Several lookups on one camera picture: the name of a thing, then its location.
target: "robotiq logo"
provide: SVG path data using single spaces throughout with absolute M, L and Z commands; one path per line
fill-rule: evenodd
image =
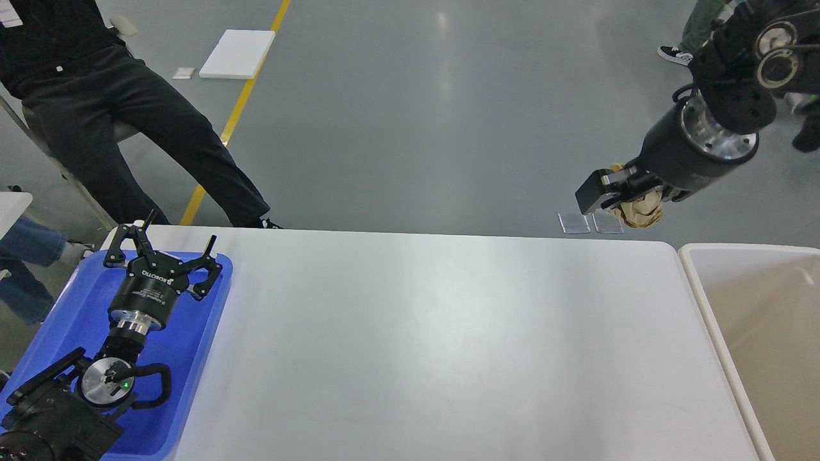
M 174 283 L 174 279 L 166 279 L 165 277 L 160 277 L 157 274 L 152 274 L 151 272 L 146 271 L 143 269 L 143 275 L 152 279 L 159 280 L 162 283 L 167 283 L 168 285 Z

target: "black shirt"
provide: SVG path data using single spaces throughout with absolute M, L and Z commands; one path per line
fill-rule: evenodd
M 23 80 L 113 44 L 94 0 L 11 0 L 23 25 L 0 25 L 0 81 L 9 92 Z

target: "jeans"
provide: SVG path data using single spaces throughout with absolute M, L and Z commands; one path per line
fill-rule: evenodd
M 26 325 L 43 320 L 54 305 L 54 298 L 23 263 L 51 266 L 66 247 L 66 236 L 21 217 L 0 239 L 0 270 L 11 275 L 0 280 L 0 299 Z
M 703 46 L 712 33 L 712 21 L 718 17 L 726 3 L 723 0 L 698 0 L 683 28 L 683 37 L 678 48 L 695 52 Z

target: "silver disc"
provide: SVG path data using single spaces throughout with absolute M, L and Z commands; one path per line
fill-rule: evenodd
M 131 366 L 121 358 L 107 357 L 94 362 L 85 374 L 80 383 L 80 391 L 90 403 L 95 405 L 109 405 L 122 399 L 134 386 L 134 378 L 128 378 L 121 382 L 112 382 L 109 376 L 113 374 L 112 366 L 118 363 L 125 368 Z

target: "black pants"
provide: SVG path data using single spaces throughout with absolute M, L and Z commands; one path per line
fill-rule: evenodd
M 161 76 L 114 45 L 29 78 L 18 86 L 38 117 L 48 147 L 119 223 L 158 211 L 139 187 L 113 139 L 112 118 L 148 136 L 225 211 L 234 226 L 271 208 L 214 132 L 211 123 Z

